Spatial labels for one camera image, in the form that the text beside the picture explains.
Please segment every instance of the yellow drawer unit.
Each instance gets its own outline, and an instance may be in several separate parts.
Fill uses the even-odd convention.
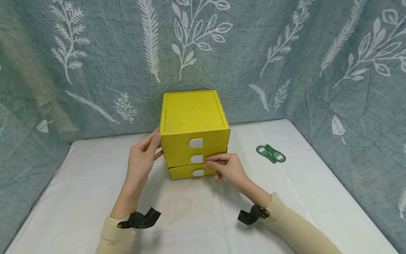
[[[165,153],[164,157],[168,167],[180,167],[206,163],[207,156],[225,152],[227,152],[227,147],[195,148],[187,151]]]
[[[160,133],[165,153],[227,147],[230,127],[217,91],[165,93]]]
[[[185,179],[197,176],[210,176],[216,172],[214,169],[205,169],[204,164],[188,165],[183,167],[169,168],[172,180]]]
[[[217,91],[165,93],[160,133],[171,179],[214,174],[193,172],[207,156],[227,152],[230,127]]]

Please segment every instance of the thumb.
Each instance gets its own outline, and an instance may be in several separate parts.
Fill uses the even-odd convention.
[[[209,167],[209,168],[212,168],[212,169],[214,169],[214,170],[217,170],[217,171],[219,171],[221,174],[223,174],[226,165],[221,165],[221,164],[218,164],[217,162],[214,162],[214,161],[208,161],[208,162],[206,162],[206,167]]]
[[[161,133],[156,132],[154,134],[154,136],[151,139],[151,142],[149,143],[148,149],[147,149],[147,153],[150,154],[155,154],[155,151],[158,149],[159,147],[159,143],[161,141]]]

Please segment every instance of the yellow box top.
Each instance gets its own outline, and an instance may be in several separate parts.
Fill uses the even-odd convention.
[[[216,90],[165,93],[161,134],[229,129]]]

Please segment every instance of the black wrist strap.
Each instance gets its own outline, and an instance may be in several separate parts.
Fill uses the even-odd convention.
[[[132,213],[128,221],[122,221],[118,225],[121,225],[121,228],[150,228],[155,225],[159,216],[161,213],[151,207],[146,215]]]
[[[265,219],[268,218],[269,215],[270,213],[268,212],[268,210],[263,209],[257,205],[253,205],[249,213],[241,210],[240,214],[238,215],[238,220],[245,225],[251,225],[254,224],[259,218]]]

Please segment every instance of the left hand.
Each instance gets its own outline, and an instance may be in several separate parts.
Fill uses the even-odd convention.
[[[130,189],[137,188],[138,190],[145,187],[154,161],[164,154],[162,150],[156,153],[156,150],[160,147],[160,140],[161,134],[159,128],[157,128],[130,148],[124,186]]]

